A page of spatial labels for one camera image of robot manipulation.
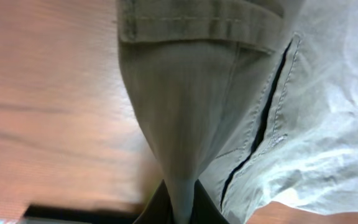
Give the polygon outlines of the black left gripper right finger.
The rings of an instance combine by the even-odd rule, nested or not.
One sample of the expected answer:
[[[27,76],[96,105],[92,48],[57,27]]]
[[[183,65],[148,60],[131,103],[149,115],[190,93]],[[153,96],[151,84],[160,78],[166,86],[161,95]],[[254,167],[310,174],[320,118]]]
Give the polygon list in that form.
[[[195,182],[190,224],[229,224],[216,208],[199,180]]]

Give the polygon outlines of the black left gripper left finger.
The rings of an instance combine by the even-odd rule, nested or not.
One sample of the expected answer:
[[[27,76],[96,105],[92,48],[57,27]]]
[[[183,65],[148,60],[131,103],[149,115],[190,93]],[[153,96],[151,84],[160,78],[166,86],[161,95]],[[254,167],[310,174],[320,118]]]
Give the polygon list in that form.
[[[174,224],[170,196],[164,180],[134,224]]]

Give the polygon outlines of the light khaki shorts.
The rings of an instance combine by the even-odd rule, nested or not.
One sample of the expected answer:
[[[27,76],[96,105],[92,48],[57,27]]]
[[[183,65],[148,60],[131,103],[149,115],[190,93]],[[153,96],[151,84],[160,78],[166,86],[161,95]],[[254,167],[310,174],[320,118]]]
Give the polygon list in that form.
[[[197,180],[228,223],[358,212],[358,0],[122,0],[117,34],[174,223]]]

